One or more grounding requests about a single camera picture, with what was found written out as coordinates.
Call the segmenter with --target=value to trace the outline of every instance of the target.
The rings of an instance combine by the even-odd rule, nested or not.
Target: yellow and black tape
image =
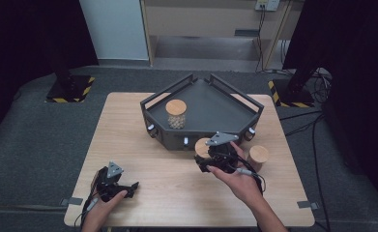
[[[86,96],[89,94],[90,89],[92,88],[92,84],[95,81],[94,77],[90,77],[88,83],[85,85],[83,89],[82,96],[78,98],[46,98],[45,102],[57,102],[57,103],[67,103],[67,102],[83,102],[86,99]]]
[[[283,107],[314,107],[314,103],[312,102],[283,102],[279,97],[278,92],[276,91],[276,86],[272,81],[268,82],[270,86],[271,93],[273,94],[274,104],[276,106],[283,106]]]

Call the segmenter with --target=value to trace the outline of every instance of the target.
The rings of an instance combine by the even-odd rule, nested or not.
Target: black tray
[[[238,94],[258,107],[253,110],[231,94]],[[168,126],[165,105],[171,100],[187,105],[186,124],[182,129]],[[207,79],[192,73],[140,103],[147,132],[169,150],[192,150],[198,139],[217,131],[236,134],[238,143],[251,140],[264,106],[243,94],[214,74]]]

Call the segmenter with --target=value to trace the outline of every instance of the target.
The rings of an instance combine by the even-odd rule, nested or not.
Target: wooden lid
[[[260,145],[252,146],[251,149],[249,149],[249,157],[258,163],[266,162],[269,158],[270,154],[268,150]]]
[[[165,106],[165,110],[171,115],[181,115],[186,112],[186,109],[185,102],[181,100],[171,100]]]
[[[210,138],[200,138],[194,145],[195,153],[202,158],[209,158],[209,146],[206,145],[206,141]]]

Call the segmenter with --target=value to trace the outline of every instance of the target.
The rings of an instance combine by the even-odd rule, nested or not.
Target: gray carpet
[[[0,126],[0,206],[58,206],[70,197],[89,148],[106,96],[111,92],[157,92],[187,73],[199,78],[209,72],[82,68],[75,74],[96,78],[83,103],[45,103],[55,76],[48,75],[22,86]],[[283,75],[213,72],[247,94],[271,94],[268,80]],[[276,110],[280,118],[317,108]],[[307,115],[281,121],[285,132],[313,121]],[[354,175],[343,164],[324,121],[316,126],[318,166],[332,231],[378,231],[378,193],[365,176]],[[315,179],[311,128],[287,137],[308,200],[321,205]],[[0,231],[73,231],[63,222],[64,211],[0,210]],[[322,208],[313,211],[325,225]],[[174,231],[157,229],[156,231]],[[320,226],[291,231],[324,231]],[[155,231],[145,228],[140,231]]]

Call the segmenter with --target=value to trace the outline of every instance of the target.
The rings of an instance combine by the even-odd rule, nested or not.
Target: hand
[[[92,210],[86,215],[83,222],[82,232],[97,232],[100,231],[106,222],[110,212],[125,198],[128,192],[123,190],[117,193],[112,199],[107,202],[101,200],[100,196],[97,194],[96,190],[94,195],[99,198],[96,205]]]
[[[230,142],[230,144],[234,147],[237,154],[245,160],[246,158],[243,150],[234,142]],[[240,162],[238,163],[237,167],[245,168]],[[228,174],[214,166],[208,166],[207,168],[217,178],[225,182],[231,188],[234,195],[246,203],[246,205],[252,204],[252,201],[254,201],[256,197],[262,198],[262,194],[253,177],[241,174],[237,171],[232,174]]]

